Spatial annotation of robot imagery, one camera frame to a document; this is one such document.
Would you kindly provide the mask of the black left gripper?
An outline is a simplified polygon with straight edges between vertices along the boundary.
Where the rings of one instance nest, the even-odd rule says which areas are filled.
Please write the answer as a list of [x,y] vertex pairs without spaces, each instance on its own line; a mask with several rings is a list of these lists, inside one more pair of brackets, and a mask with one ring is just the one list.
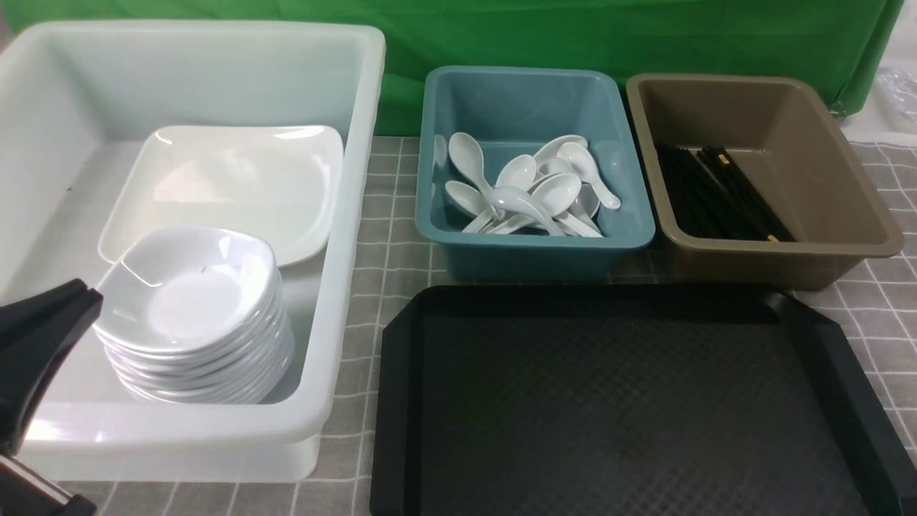
[[1,505],[4,515],[94,515],[71,494],[17,459],[50,383],[100,315],[104,297],[80,279],[1,310]]

